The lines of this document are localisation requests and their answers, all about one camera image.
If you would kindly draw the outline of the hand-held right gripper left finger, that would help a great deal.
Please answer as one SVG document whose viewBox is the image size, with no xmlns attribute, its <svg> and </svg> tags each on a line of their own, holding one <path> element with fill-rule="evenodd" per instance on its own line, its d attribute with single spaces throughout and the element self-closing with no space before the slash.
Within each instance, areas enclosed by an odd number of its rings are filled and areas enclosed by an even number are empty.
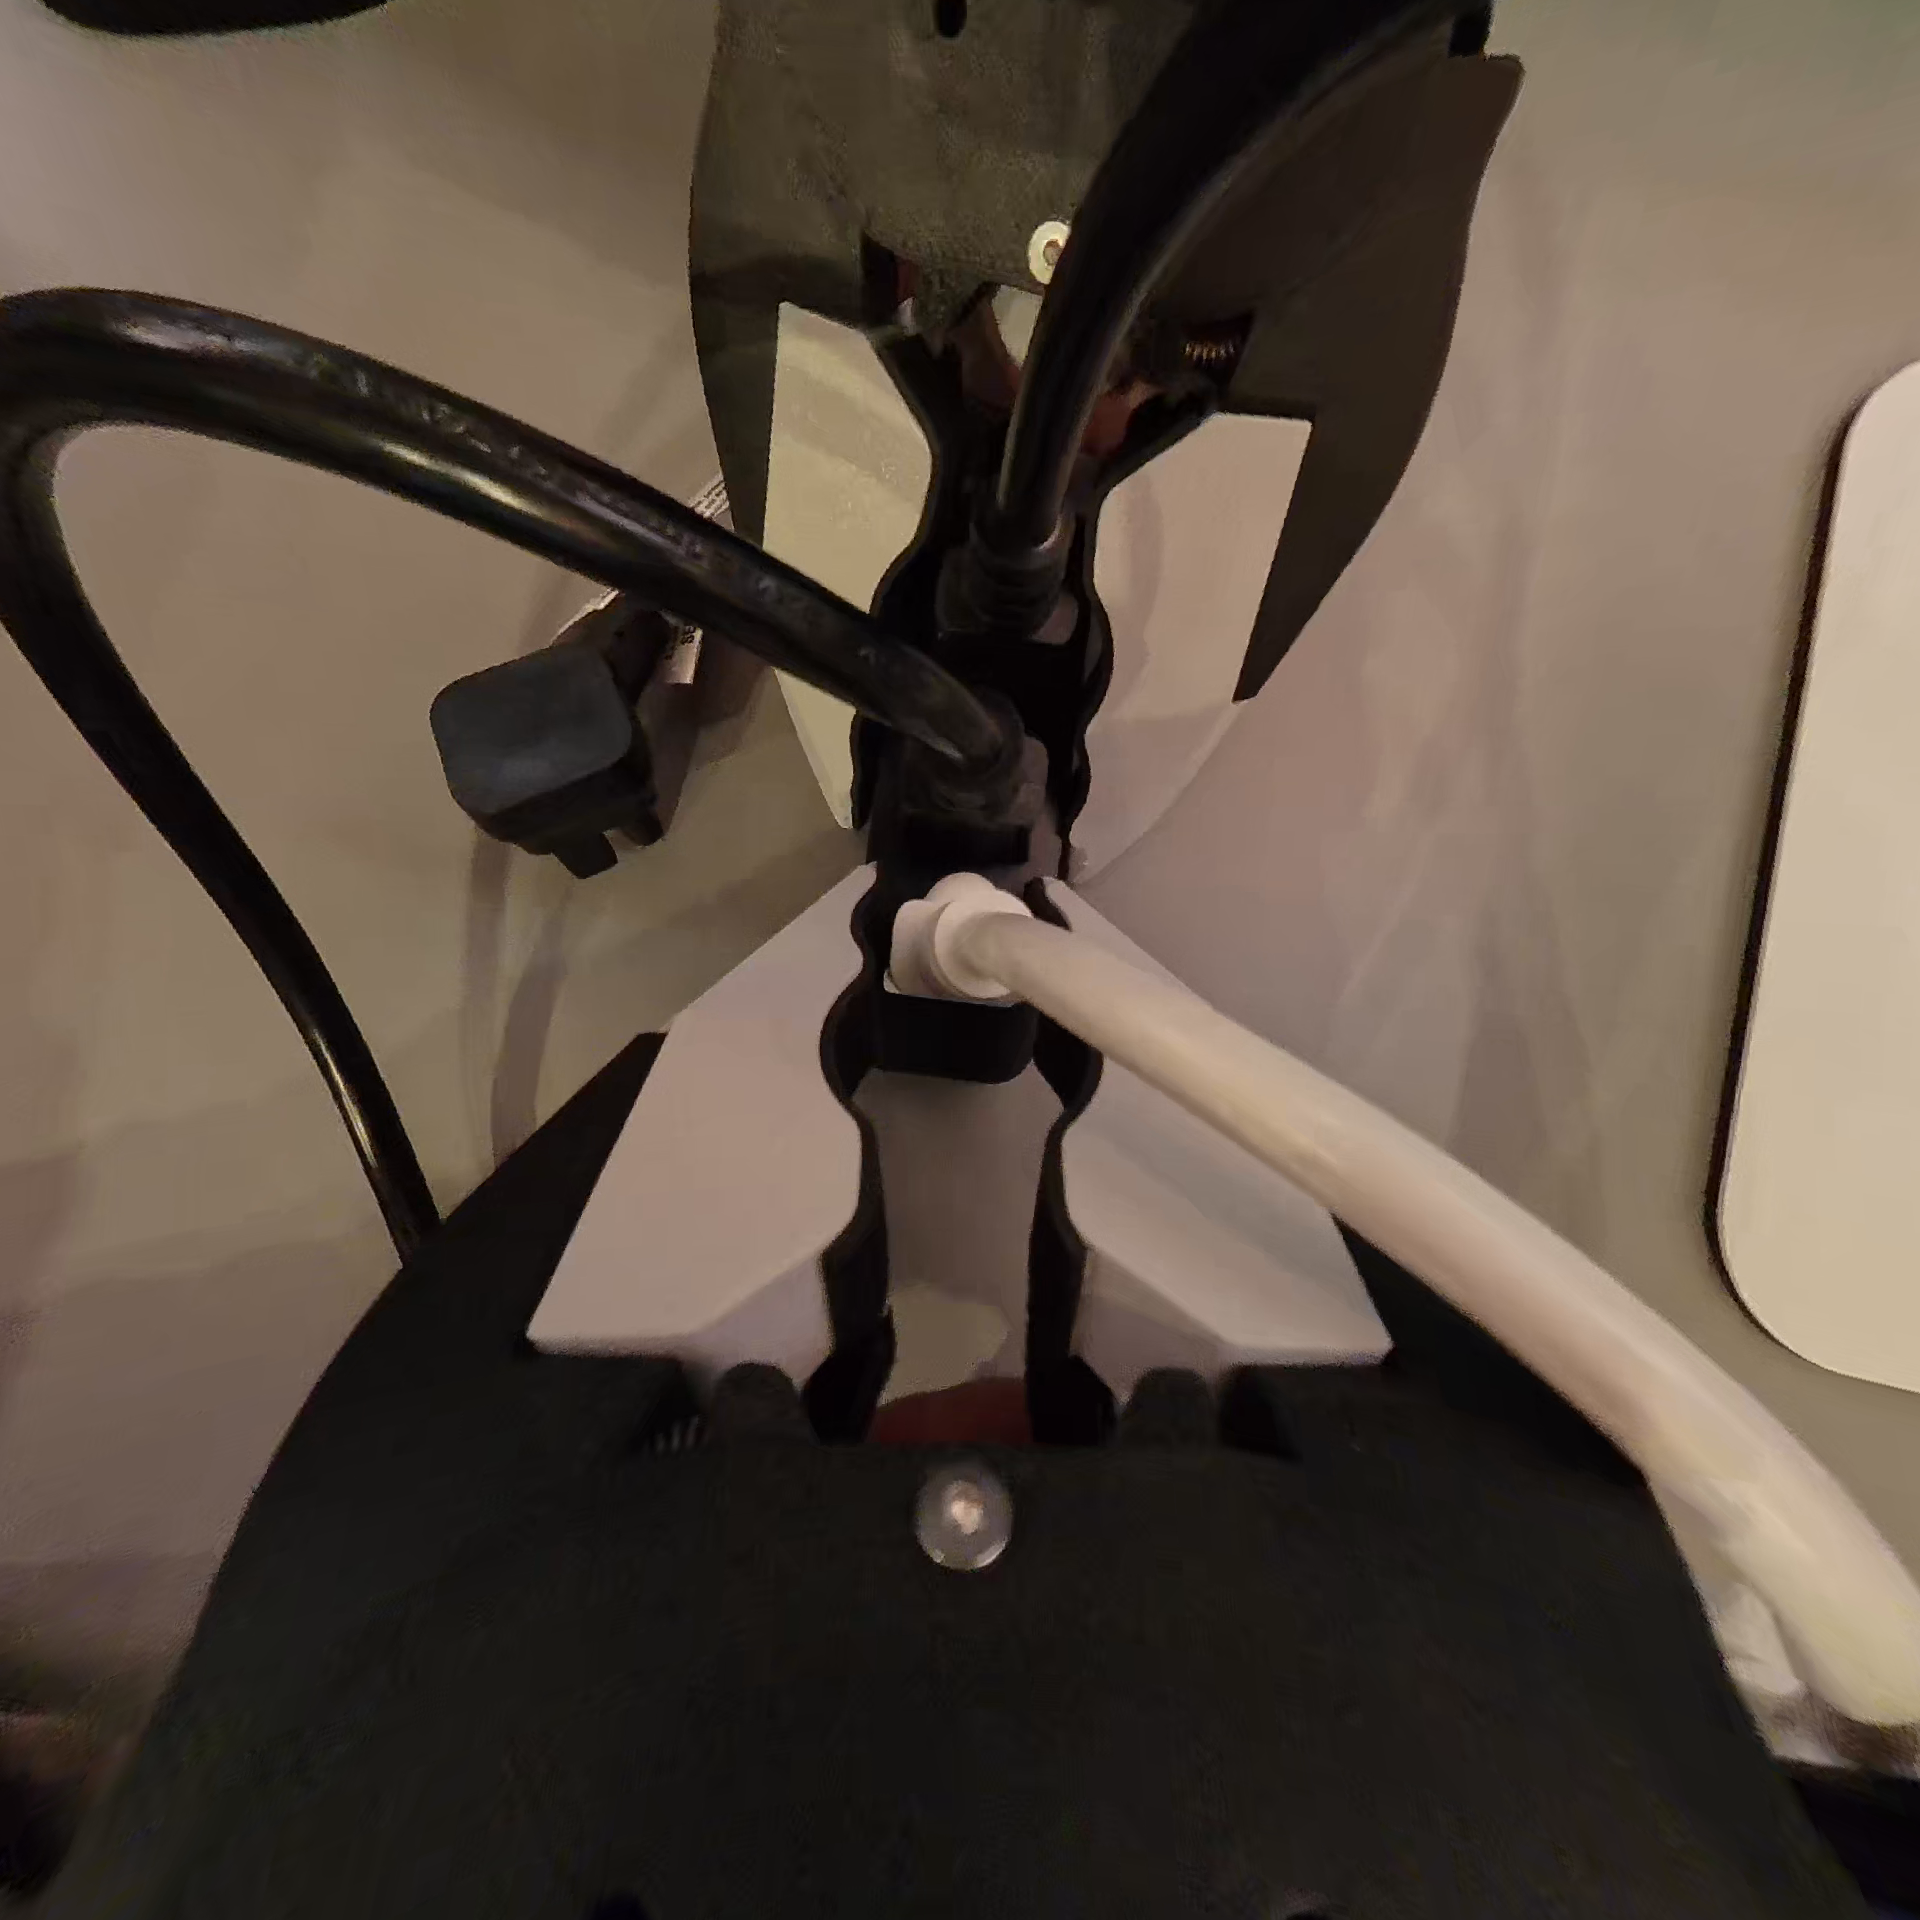
<svg viewBox="0 0 1920 1920">
<path fill-rule="evenodd" d="M 828 1025 L 865 982 L 843 877 L 664 1029 L 525 1329 L 542 1352 L 757 1362 L 860 1437 L 895 1354 L 870 1130 Z"/>
</svg>

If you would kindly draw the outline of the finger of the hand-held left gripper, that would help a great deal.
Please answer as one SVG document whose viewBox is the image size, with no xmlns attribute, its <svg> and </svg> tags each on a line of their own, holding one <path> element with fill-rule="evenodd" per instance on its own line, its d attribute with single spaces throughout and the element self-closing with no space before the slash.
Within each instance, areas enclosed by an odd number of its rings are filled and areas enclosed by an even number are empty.
<svg viewBox="0 0 1920 1920">
<path fill-rule="evenodd" d="M 761 547 L 865 613 L 927 483 L 921 423 L 865 336 L 781 304 Z"/>
<path fill-rule="evenodd" d="M 1110 623 L 1110 680 L 1086 730 L 1069 877 L 1144 837 L 1231 728 L 1309 439 L 1307 419 L 1214 414 L 1103 497 L 1092 590 Z"/>
</svg>

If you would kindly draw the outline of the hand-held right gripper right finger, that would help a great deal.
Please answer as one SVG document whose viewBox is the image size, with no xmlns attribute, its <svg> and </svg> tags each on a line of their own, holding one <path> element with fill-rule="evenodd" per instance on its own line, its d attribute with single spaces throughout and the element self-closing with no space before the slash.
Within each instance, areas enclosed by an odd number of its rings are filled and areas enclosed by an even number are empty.
<svg viewBox="0 0 1920 1920">
<path fill-rule="evenodd" d="M 1043 1011 L 1033 1065 L 1060 1106 L 1025 1239 L 1033 1433 L 1108 1433 L 1157 1371 L 1388 1354 L 1329 1211 Z"/>
</svg>

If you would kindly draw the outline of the black power strip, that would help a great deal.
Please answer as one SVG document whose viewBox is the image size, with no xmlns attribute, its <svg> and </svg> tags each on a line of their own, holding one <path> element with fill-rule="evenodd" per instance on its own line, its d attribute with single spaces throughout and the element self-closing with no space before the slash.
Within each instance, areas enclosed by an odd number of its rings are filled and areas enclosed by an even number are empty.
<svg viewBox="0 0 1920 1920">
<path fill-rule="evenodd" d="M 870 1065 L 956 1083 L 1001 1086 L 1038 1043 L 1033 1009 L 964 999 L 921 999 L 888 981 L 900 911 L 953 873 L 973 873 L 1017 895 L 1035 877 L 1062 877 L 1071 827 L 1088 800 L 1091 694 L 1103 631 L 1068 590 L 1040 640 L 943 621 L 949 555 L 969 537 L 969 509 L 933 511 L 879 582 L 875 609 L 939 657 L 1003 719 L 1017 722 L 1014 757 L 985 800 L 956 798 L 943 766 L 913 741 L 852 722 L 852 815 L 872 863 L 852 917 L 861 950 L 861 1014 Z"/>
</svg>

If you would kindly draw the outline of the white board with black edge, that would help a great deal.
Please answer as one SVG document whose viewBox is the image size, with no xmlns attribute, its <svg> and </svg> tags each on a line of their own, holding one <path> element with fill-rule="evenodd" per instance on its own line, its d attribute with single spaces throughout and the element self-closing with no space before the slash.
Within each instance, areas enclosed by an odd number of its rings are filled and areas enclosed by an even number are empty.
<svg viewBox="0 0 1920 1920">
<path fill-rule="evenodd" d="M 1745 1314 L 1918 1387 L 1918 366 L 1846 417 L 1815 523 L 1713 1147 Z"/>
</svg>

